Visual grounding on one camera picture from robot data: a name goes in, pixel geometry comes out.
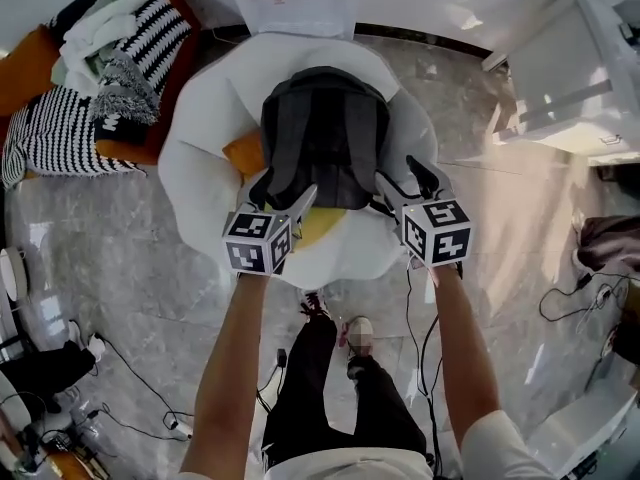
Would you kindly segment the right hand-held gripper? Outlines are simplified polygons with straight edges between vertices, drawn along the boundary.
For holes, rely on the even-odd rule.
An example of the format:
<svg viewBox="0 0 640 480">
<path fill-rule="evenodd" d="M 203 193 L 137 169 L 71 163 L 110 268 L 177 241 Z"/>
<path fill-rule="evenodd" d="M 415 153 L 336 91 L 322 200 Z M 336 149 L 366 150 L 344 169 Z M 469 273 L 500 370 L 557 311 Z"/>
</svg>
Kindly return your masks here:
<svg viewBox="0 0 640 480">
<path fill-rule="evenodd" d="M 409 197 L 382 171 L 375 173 L 379 195 L 398 222 L 400 243 L 425 267 L 456 264 L 469 256 L 472 222 L 451 188 L 449 177 L 435 164 L 422 164 L 412 155 L 406 163 L 420 194 Z"/>
</svg>

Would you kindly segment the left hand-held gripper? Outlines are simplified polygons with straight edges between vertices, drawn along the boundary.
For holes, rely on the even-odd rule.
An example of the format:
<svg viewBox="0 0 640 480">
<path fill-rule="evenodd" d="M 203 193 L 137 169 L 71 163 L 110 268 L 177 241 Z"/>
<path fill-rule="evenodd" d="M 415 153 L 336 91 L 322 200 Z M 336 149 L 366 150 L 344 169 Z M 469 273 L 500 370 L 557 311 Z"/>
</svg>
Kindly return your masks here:
<svg viewBox="0 0 640 480">
<path fill-rule="evenodd" d="M 243 185 L 243 197 L 229 215 L 222 234 L 230 269 L 236 274 L 280 274 L 293 251 L 302 218 L 317 197 L 317 185 L 311 184 L 284 210 L 263 210 L 273 169 L 265 168 Z"/>
</svg>

